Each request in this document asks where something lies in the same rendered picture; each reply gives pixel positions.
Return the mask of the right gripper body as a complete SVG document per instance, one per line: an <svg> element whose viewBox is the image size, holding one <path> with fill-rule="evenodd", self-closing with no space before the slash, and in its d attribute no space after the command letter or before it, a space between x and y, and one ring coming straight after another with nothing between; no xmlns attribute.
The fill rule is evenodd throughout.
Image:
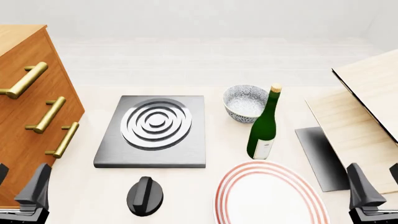
<svg viewBox="0 0 398 224"><path fill-rule="evenodd" d="M398 210L380 210L378 207L349 206L353 224L398 224Z"/></svg>

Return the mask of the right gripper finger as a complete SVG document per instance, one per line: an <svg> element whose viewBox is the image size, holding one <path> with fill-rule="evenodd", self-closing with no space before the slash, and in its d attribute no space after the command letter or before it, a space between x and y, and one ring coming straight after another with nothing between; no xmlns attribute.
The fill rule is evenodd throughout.
<svg viewBox="0 0 398 224"><path fill-rule="evenodd" d="M398 185L398 163L394 164L393 166L391 166L389 168L389 171L393 177L393 179L395 180L395 182Z"/></svg>
<svg viewBox="0 0 398 224"><path fill-rule="evenodd" d="M368 181L357 163L350 164L347 168L350 186L349 209L362 207L378 207L387 202Z"/></svg>

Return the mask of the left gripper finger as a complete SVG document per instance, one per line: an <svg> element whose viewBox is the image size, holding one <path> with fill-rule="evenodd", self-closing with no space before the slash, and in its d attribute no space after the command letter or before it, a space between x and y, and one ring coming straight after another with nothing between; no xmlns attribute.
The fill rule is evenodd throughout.
<svg viewBox="0 0 398 224"><path fill-rule="evenodd" d="M0 163L0 185L4 182L4 179L6 178L8 172L9 168Z"/></svg>
<svg viewBox="0 0 398 224"><path fill-rule="evenodd" d="M48 164L39 165L27 185L14 198L19 203L20 210L49 209L48 187L51 171Z"/></svg>

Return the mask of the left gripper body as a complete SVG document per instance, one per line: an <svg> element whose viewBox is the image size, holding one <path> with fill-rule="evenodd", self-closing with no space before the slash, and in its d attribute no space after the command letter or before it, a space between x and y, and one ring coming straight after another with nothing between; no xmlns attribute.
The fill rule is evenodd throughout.
<svg viewBox="0 0 398 224"><path fill-rule="evenodd" d="M0 224L45 224L49 206L5 207L0 206Z"/></svg>

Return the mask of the flat black stove plate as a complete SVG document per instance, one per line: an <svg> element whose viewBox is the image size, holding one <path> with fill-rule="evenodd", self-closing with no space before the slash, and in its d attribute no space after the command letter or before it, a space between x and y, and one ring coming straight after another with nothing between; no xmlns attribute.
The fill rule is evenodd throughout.
<svg viewBox="0 0 398 224"><path fill-rule="evenodd" d="M123 95L99 145L96 168L204 168L201 95Z"/></svg>

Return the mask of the round black stove knob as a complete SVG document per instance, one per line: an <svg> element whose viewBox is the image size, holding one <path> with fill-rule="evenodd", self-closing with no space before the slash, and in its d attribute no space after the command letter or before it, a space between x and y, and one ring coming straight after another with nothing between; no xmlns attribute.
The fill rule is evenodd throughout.
<svg viewBox="0 0 398 224"><path fill-rule="evenodd" d="M158 182L151 177L141 177L129 190L126 202L135 216L146 217L155 213L162 205L164 193Z"/></svg>

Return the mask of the pale wood rack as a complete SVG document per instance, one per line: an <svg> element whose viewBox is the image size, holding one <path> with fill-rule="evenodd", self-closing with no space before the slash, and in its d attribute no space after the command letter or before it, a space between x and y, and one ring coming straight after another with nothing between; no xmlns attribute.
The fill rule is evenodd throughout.
<svg viewBox="0 0 398 224"><path fill-rule="evenodd" d="M398 49L332 68L337 90L306 102L343 167L356 163L380 194L398 193Z"/></svg>

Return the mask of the white plate with red rings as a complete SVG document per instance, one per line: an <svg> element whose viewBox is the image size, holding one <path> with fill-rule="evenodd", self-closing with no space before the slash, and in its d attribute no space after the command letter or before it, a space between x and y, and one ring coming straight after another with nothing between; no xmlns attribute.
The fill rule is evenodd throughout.
<svg viewBox="0 0 398 224"><path fill-rule="evenodd" d="M292 169L264 160L243 162L220 180L216 224L331 224L318 192Z"/></svg>

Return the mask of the green wine bottle with cork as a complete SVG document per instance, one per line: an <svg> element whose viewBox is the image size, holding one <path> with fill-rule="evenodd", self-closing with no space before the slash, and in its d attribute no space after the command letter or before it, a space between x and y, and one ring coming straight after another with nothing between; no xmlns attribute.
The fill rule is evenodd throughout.
<svg viewBox="0 0 398 224"><path fill-rule="evenodd" d="M255 160L268 158L276 136L275 109L279 100L282 85L273 83L264 111L254 122L249 134L247 154Z"/></svg>

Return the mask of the wooden cabinet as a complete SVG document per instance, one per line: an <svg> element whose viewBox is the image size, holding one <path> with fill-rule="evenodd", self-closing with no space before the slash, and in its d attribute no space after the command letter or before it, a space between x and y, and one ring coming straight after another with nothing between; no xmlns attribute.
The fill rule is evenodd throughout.
<svg viewBox="0 0 398 224"><path fill-rule="evenodd" d="M19 44L27 37L30 37L32 34L36 33L37 31L44 30L44 34L47 37L47 40L54 51L55 58L58 60L58 65L61 66L65 75L68 76L60 57L53 45L51 38L46 30L45 25L0 25L0 50L9 50L15 44Z"/></svg>

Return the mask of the blue patterned white bowl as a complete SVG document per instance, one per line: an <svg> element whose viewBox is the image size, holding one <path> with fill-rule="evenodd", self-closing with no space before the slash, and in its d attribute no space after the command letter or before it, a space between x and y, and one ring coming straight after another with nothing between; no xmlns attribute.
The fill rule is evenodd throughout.
<svg viewBox="0 0 398 224"><path fill-rule="evenodd" d="M223 93L228 115L240 123L254 123L264 111L269 93L254 85L235 85Z"/></svg>

